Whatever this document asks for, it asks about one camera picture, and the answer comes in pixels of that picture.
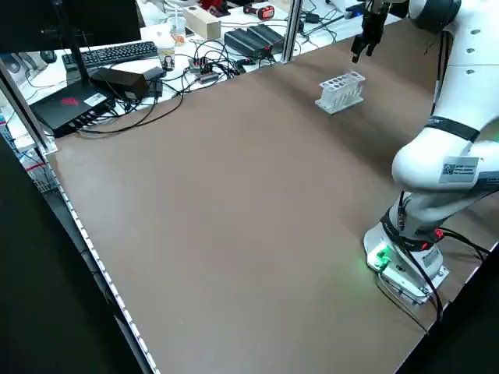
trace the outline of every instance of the brown table surface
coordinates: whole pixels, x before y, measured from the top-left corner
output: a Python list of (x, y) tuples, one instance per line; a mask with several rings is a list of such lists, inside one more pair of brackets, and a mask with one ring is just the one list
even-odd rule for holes
[[(361, 243), (397, 198), (395, 152), (426, 123), (429, 40), (396, 23), (358, 65), (344, 41), (192, 93), (141, 129), (58, 141), (51, 165), (162, 372), (387, 373), (414, 348), (422, 330), (377, 289)], [(364, 102), (327, 115), (319, 83), (352, 68)], [(487, 209), (449, 227), (490, 247)], [(451, 240), (443, 299), (477, 264)]]

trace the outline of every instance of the metal pole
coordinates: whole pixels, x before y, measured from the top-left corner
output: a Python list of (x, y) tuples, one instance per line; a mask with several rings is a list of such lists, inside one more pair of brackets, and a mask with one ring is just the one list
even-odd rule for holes
[(19, 119), (24, 124), (24, 127), (35, 142), (38, 149), (43, 153), (52, 153), (57, 150), (54, 142), (51, 142), (45, 135), (44, 130), (41, 128), (40, 123), (30, 109), (30, 106), (24, 100), (23, 94), (17, 88), (16, 83), (10, 76), (9, 70), (5, 67), (0, 60), (0, 90), (3, 92), (7, 100), (14, 108)]
[(282, 48), (281, 62), (286, 64), (291, 61), (295, 49), (295, 39), (298, 33), (299, 14), (302, 10), (303, 0), (293, 0), (289, 7), (288, 27)]

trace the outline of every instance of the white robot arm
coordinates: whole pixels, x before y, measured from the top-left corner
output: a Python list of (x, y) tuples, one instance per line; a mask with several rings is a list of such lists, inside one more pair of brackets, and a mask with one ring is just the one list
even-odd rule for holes
[[(386, 6), (372, 3), (373, 12)], [(434, 113), (392, 164), (394, 180), (408, 192), (366, 233), (364, 247), (371, 268), (424, 302), (448, 274), (438, 228), (499, 191), (499, 143), (476, 142), (499, 117), (499, 16), (493, 0), (411, 0), (409, 16), (419, 28), (445, 29), (454, 43)], [(354, 53), (358, 58), (359, 49)]]

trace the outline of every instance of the label sticker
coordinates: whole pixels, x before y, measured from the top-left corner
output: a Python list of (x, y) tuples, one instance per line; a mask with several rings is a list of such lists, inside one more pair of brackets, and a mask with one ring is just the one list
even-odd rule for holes
[(95, 105), (100, 104), (105, 100), (106, 96), (104, 96), (102, 93), (96, 93), (95, 95), (92, 95), (88, 99), (86, 99), (84, 103), (90, 107), (94, 107)]
[(422, 258), (424, 267), (431, 265), (437, 259), (438, 255), (440, 255), (440, 251), (433, 248), (430, 253)]
[(448, 157), (444, 161), (439, 183), (473, 182), (478, 157)]
[(473, 189), (499, 189), (499, 171), (482, 171)]

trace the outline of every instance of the keyboard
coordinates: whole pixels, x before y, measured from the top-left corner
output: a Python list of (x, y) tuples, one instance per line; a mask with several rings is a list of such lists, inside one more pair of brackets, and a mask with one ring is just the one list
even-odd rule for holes
[[(141, 41), (139, 43), (96, 49), (95, 51), (82, 51), (82, 56), (87, 68), (98, 68), (104, 65), (156, 57), (157, 48), (152, 41)], [(63, 55), (62, 61), (67, 72), (78, 69), (73, 55)]]

